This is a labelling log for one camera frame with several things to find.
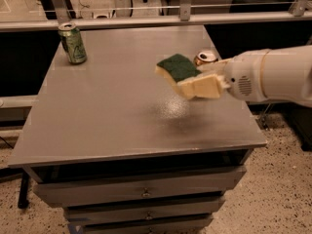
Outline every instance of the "green soda can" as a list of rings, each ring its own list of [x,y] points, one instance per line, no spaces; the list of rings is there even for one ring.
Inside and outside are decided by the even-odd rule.
[[[58,35],[70,63],[79,64],[87,59],[80,30],[75,23],[66,22],[59,26]]]

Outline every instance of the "soda can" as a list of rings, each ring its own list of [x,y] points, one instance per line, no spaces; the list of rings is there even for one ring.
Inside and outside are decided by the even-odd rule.
[[[200,66],[207,63],[216,62],[217,57],[212,50],[202,50],[194,58],[194,64]]]
[[[73,22],[66,22],[58,27],[61,44],[66,51],[68,60],[72,64],[79,64],[87,59],[80,30]]]

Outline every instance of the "tabletop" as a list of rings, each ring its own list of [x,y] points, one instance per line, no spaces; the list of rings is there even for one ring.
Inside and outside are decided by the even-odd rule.
[[[83,31],[88,60],[62,46],[19,136],[11,167],[255,148],[266,140],[243,101],[186,100],[155,74],[174,54],[214,48],[205,27]]]

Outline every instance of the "terrazzo floor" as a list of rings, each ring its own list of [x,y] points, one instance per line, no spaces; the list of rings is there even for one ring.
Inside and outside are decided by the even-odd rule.
[[[200,231],[166,234],[312,233],[312,152],[301,142],[283,115],[271,112],[266,147],[257,148],[246,162],[247,173],[225,193],[225,203],[213,222]],[[20,130],[2,130],[0,136],[14,145]],[[0,140],[0,166],[6,167],[11,149]],[[0,233],[67,234],[61,209],[52,209],[32,192],[29,207],[17,208],[20,179],[0,183]]]

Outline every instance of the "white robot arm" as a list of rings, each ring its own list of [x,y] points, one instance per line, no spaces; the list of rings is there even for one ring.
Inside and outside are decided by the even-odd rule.
[[[192,82],[193,88],[196,83],[202,86],[198,91],[204,91],[205,77],[214,75],[219,86],[237,99],[250,102],[285,100],[312,107],[312,46],[248,51],[231,59],[204,64],[198,69],[203,74]]]

